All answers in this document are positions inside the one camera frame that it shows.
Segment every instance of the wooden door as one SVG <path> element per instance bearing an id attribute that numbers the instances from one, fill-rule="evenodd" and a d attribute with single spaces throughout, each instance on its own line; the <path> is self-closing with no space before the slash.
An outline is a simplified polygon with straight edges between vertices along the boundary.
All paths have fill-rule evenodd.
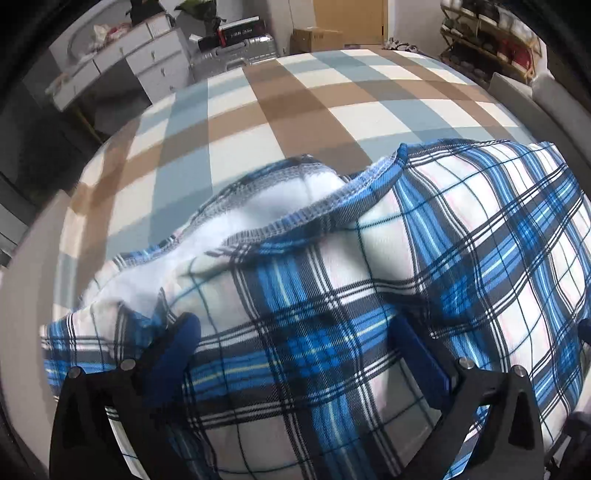
<path id="1" fill-rule="evenodd" d="M 345 44 L 381 44 L 385 0 L 314 0 L 316 26 L 341 30 Z"/>

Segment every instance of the suitcase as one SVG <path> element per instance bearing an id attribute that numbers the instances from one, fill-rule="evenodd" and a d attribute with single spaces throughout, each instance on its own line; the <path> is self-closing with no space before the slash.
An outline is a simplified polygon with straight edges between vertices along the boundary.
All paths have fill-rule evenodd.
<path id="1" fill-rule="evenodd" d="M 270 35 L 249 38 L 230 47 L 216 47 L 193 59 L 196 80 L 204 80 L 238 67 L 276 59 L 277 47 Z"/>

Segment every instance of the metal screw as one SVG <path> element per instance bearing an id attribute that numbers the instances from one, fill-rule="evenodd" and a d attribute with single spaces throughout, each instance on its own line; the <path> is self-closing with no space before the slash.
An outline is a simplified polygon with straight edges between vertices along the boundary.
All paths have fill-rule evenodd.
<path id="1" fill-rule="evenodd" d="M 527 376 L 527 370 L 521 365 L 513 365 L 513 371 L 521 378 Z"/>
<path id="2" fill-rule="evenodd" d="M 82 369 L 80 367 L 72 367 L 68 372 L 68 377 L 70 378 L 77 378 L 82 373 Z"/>
<path id="3" fill-rule="evenodd" d="M 133 370 L 135 368 L 135 360 L 133 358 L 126 358 L 119 366 L 121 370 Z"/>
<path id="4" fill-rule="evenodd" d="M 472 368 L 474 368 L 474 361 L 471 358 L 468 358 L 466 356 L 463 356 L 462 358 L 460 358 L 459 360 L 460 366 L 465 368 L 466 370 L 470 370 Z"/>

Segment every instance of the blue plaid fabric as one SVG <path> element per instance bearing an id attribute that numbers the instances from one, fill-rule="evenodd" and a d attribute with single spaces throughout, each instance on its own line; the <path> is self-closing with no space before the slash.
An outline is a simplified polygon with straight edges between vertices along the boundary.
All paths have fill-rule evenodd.
<path id="1" fill-rule="evenodd" d="M 281 161 L 107 263 L 82 307 L 42 328 L 48 379 L 59 395 L 73 365 L 114 368 L 192 312 L 202 341 L 166 420 L 197 477 L 379 479 L 439 418 L 395 347 L 405 318 L 480 368 L 525 366 L 549 447 L 588 365 L 576 325 L 590 315 L 590 214 L 549 143 L 401 144 L 352 177 Z"/>

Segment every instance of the cardboard box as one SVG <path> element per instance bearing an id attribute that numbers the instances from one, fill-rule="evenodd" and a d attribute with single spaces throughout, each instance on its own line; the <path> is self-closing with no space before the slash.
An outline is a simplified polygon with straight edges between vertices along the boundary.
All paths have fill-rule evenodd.
<path id="1" fill-rule="evenodd" d="M 291 35 L 290 53 L 309 53 L 312 51 L 342 50 L 343 33 L 338 30 L 308 27 L 294 28 Z"/>

